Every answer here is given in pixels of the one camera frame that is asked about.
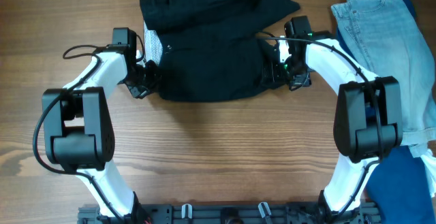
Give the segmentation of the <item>black pants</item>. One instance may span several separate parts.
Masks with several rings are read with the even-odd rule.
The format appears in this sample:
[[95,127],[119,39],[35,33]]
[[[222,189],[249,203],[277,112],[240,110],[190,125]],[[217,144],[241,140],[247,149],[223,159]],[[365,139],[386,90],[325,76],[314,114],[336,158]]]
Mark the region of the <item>black pants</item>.
[[162,47],[159,96],[228,101],[283,86],[272,70],[277,52],[256,35],[299,8],[292,0],[140,0]]

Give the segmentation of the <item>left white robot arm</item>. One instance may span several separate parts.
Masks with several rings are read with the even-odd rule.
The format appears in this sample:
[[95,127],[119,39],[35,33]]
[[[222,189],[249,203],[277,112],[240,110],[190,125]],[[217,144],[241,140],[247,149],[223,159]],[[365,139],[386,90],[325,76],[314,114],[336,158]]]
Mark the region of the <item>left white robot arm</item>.
[[106,101],[119,84],[136,99],[157,87],[157,65],[137,50],[143,45],[135,31],[115,28],[111,44],[91,46],[91,62],[74,81],[42,95],[33,154],[48,171],[81,179],[96,199],[98,208],[80,211],[79,223],[152,221],[113,161],[115,135]]

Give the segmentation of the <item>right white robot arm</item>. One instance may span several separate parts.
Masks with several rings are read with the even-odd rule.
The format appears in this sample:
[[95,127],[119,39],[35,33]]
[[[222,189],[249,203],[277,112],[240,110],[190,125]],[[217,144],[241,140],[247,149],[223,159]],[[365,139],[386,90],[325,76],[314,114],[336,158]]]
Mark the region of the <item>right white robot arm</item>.
[[350,57],[329,31],[314,32],[306,16],[292,18],[274,40],[278,56],[264,65],[262,82],[286,84],[291,91],[310,85],[318,73],[337,94],[333,137],[339,158],[321,191],[315,214],[320,223],[353,221],[373,170],[403,138],[398,81],[379,77]]

